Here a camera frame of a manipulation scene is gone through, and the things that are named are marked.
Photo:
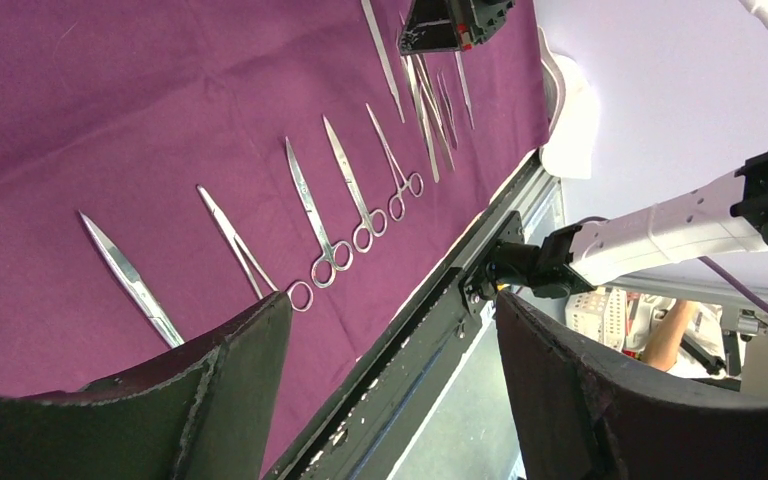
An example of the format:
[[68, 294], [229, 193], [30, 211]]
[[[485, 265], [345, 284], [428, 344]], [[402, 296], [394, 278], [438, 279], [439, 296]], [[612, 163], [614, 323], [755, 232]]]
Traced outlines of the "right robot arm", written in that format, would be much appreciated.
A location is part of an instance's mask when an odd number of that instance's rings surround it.
[[[515, 1], [412, 1], [400, 55], [469, 50], [504, 25]], [[768, 1], [740, 1], [768, 31]], [[768, 251], [768, 152], [707, 185], [614, 219], [582, 220], [542, 245], [496, 241], [463, 285], [493, 299], [497, 286], [541, 298], [595, 290], [618, 277], [711, 255]]]

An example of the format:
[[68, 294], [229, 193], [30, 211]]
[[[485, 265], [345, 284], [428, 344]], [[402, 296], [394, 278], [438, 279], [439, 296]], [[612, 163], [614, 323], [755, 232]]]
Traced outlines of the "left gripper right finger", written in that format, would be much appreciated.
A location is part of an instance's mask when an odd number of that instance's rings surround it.
[[496, 300], [529, 479], [768, 479], [768, 399], [653, 369], [524, 299]]

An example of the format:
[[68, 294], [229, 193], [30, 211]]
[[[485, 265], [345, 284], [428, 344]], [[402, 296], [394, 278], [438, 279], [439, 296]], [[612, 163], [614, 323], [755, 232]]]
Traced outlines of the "long metal tweezers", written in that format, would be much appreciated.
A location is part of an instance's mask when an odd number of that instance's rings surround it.
[[451, 145], [443, 126], [441, 107], [433, 90], [430, 75], [424, 58], [421, 55], [410, 55], [412, 68], [416, 77], [420, 98], [420, 112], [423, 114], [423, 125], [427, 125], [426, 134], [429, 159], [432, 163], [432, 173], [436, 182], [439, 181], [439, 168], [436, 163], [435, 145], [440, 148], [445, 167], [450, 172], [455, 171]]

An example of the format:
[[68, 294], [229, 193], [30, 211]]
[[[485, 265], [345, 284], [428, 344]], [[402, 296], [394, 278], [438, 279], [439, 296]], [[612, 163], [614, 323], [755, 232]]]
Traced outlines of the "person forearm in background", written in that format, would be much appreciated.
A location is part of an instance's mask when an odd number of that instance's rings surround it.
[[651, 333], [640, 360], [657, 370], [669, 371], [677, 362], [684, 333], [698, 310], [698, 302], [677, 300]]

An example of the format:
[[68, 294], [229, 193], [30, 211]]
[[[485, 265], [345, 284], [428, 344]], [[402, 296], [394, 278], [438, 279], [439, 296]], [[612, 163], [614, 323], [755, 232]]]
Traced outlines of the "surgical clamp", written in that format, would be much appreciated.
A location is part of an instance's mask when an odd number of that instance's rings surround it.
[[217, 204], [207, 188], [197, 184], [196, 191], [208, 211], [213, 224], [218, 229], [245, 274], [257, 299], [262, 300], [268, 293], [278, 292], [278, 286], [253, 255], [249, 246], [239, 235], [224, 210]]

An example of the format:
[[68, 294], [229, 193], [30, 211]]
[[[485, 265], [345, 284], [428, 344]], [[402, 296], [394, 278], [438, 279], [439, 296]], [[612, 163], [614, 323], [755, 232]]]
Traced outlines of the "small curved hemostat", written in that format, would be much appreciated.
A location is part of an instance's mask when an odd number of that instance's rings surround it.
[[424, 181], [418, 172], [412, 172], [408, 175], [403, 172], [372, 107], [368, 103], [365, 104], [365, 107], [382, 146], [395, 185], [395, 192], [388, 200], [387, 211], [394, 221], [399, 222], [405, 216], [405, 193], [415, 198], [421, 197], [424, 192]]

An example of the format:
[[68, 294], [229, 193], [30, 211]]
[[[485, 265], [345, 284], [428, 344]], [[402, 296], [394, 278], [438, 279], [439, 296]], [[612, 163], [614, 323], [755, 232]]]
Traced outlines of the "surgical scissors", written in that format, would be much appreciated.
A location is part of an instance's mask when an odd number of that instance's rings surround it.
[[332, 153], [360, 219], [360, 223], [355, 227], [352, 234], [352, 244], [360, 253], [367, 253], [371, 249], [374, 239], [380, 238], [386, 232], [387, 214], [381, 208], [369, 209], [367, 207], [336, 131], [325, 115], [322, 116], [322, 120]]

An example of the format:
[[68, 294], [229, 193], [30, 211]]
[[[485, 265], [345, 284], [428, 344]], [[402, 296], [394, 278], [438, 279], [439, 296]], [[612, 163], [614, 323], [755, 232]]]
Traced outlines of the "maroon wrap cloth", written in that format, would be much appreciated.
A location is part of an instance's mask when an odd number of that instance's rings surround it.
[[256, 301], [196, 185], [279, 287], [320, 256], [288, 137], [331, 240], [358, 212], [322, 116], [366, 204], [395, 185], [365, 104], [402, 170], [424, 180], [403, 220], [293, 320], [266, 447], [271, 467], [408, 297], [548, 137], [533, 5], [442, 71], [455, 171], [432, 178], [406, 84], [400, 121], [357, 1], [0, 1], [0, 394], [72, 390], [166, 344], [94, 249], [83, 211], [122, 250], [186, 338]]

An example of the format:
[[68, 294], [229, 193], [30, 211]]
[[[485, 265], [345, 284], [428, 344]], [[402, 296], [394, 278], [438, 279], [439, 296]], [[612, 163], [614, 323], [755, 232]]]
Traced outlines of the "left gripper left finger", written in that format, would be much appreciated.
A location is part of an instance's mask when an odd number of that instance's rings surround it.
[[256, 479], [293, 311], [273, 293], [75, 392], [0, 396], [0, 479]]

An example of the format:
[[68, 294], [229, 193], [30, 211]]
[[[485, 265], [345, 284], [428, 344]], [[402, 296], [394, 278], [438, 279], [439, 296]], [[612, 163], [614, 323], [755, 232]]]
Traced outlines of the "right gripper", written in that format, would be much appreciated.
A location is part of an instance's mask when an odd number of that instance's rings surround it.
[[414, 0], [400, 32], [401, 55], [470, 50], [506, 23], [515, 0]]

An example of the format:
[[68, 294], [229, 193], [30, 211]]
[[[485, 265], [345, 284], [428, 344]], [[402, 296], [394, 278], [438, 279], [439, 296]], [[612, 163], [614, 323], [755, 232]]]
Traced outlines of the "metal spatula handle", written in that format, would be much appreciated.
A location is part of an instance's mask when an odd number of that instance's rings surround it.
[[401, 56], [400, 61], [409, 85], [409, 89], [411, 91], [411, 97], [414, 104], [417, 121], [422, 132], [424, 144], [431, 166], [432, 178], [435, 183], [438, 183], [440, 181], [440, 174], [436, 160], [433, 134], [423, 99], [423, 90], [420, 85], [419, 77], [413, 64], [413, 60], [410, 56]]

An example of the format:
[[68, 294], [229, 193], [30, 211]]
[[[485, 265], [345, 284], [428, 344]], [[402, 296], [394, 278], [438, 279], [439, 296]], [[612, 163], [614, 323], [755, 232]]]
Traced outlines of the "small metal scissors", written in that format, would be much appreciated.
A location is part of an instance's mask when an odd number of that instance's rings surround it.
[[[343, 272], [350, 268], [354, 259], [353, 248], [346, 240], [336, 242], [330, 240], [311, 189], [288, 137], [284, 138], [284, 148], [293, 184], [321, 251], [320, 256], [311, 266], [311, 280], [317, 288], [324, 289], [333, 284], [338, 272]], [[327, 265], [329, 269], [329, 274], [324, 280], [321, 280], [318, 275], [322, 264]]]

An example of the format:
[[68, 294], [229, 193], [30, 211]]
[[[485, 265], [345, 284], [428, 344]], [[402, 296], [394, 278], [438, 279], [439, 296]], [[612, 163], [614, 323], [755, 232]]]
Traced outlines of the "thin scalpel handle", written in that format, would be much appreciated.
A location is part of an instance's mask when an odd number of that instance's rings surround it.
[[471, 129], [475, 129], [475, 121], [474, 121], [474, 114], [473, 114], [473, 106], [471, 102], [470, 92], [468, 88], [468, 82], [466, 80], [466, 75], [464, 71], [464, 65], [463, 65], [463, 59], [460, 51], [454, 52], [457, 72], [458, 72], [458, 78], [461, 85], [461, 91], [464, 99], [464, 104], [467, 110], [468, 119], [470, 122]]

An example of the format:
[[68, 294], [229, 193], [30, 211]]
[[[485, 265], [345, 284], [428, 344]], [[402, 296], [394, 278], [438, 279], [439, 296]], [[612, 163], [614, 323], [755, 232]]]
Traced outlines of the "surgical forceps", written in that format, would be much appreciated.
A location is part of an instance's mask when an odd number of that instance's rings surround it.
[[83, 211], [78, 211], [78, 215], [95, 249], [146, 320], [169, 348], [174, 349], [182, 346], [185, 339], [178, 332], [135, 266], [88, 215]]

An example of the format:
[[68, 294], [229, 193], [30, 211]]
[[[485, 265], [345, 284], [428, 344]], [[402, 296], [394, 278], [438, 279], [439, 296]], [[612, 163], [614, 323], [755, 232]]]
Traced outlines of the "short metal tweezers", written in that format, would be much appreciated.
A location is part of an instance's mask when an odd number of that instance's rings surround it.
[[454, 149], [456, 149], [458, 147], [458, 136], [457, 136], [457, 130], [455, 126], [454, 111], [453, 111], [451, 98], [449, 96], [449, 92], [447, 89], [445, 76], [443, 72], [438, 71], [436, 78], [437, 78], [438, 88], [439, 88], [442, 102], [443, 102], [444, 118], [446, 120], [446, 124], [448, 126], [448, 130], [450, 133], [450, 144], [453, 146]]

